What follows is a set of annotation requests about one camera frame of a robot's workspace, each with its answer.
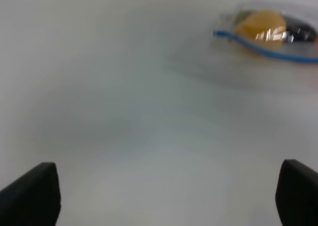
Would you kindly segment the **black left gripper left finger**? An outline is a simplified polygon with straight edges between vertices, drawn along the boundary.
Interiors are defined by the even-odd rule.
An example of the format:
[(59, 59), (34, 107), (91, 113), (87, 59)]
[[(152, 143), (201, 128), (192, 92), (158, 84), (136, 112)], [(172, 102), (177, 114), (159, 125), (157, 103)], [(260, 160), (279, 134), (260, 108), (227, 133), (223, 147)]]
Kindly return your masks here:
[(61, 211), (56, 164), (43, 162), (0, 191), (2, 226), (54, 226)]

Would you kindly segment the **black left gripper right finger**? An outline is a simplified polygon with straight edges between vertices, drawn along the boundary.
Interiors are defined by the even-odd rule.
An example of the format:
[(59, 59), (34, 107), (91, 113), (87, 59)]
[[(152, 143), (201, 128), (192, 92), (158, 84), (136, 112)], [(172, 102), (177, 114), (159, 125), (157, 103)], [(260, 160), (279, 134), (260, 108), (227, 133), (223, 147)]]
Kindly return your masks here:
[(318, 224), (318, 173), (295, 159), (283, 161), (275, 193), (283, 226)]

